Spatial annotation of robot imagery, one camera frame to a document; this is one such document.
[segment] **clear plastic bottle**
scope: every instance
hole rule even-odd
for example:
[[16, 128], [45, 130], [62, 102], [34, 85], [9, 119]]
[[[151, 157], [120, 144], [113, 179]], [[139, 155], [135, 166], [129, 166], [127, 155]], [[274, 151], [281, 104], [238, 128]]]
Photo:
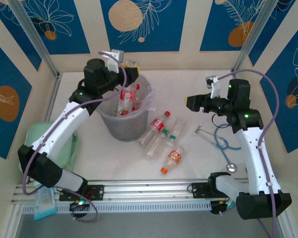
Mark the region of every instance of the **clear plastic bottle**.
[[167, 158], [165, 158], [163, 162], [163, 166], [160, 171], [163, 174], [166, 174], [168, 171], [173, 169], [181, 160], [183, 152], [184, 152], [184, 149], [182, 146], [180, 145], [175, 146], [174, 149], [172, 149], [170, 154], [167, 156]]
[[151, 140], [151, 142], [149, 143], [146, 149], [146, 155], [148, 158], [157, 157], [157, 155], [160, 153], [161, 149], [163, 148], [163, 145], [168, 136], [168, 133], [169, 131], [167, 129], [163, 129], [161, 135], [157, 135], [156, 138]]
[[151, 122], [144, 134], [138, 139], [140, 146], [147, 146], [149, 144], [154, 135], [158, 134], [164, 128], [164, 123], [169, 116], [170, 112], [167, 111]]
[[171, 133], [169, 134], [169, 138], [167, 140], [167, 145], [173, 147], [175, 145], [175, 139], [179, 137], [179, 135], [183, 132], [183, 129], [187, 123], [187, 120], [184, 118], [177, 118], [173, 124], [173, 128]]
[[131, 112], [136, 96], [136, 84], [132, 83], [120, 93], [117, 115], [124, 116]]
[[136, 98], [134, 100], [134, 105], [133, 105], [133, 108], [131, 110], [132, 112], [138, 110], [141, 107], [141, 102], [142, 102], [143, 99], [144, 99], [144, 96], [143, 96], [143, 94], [140, 90], [140, 85], [137, 84], [137, 86], [136, 86]]

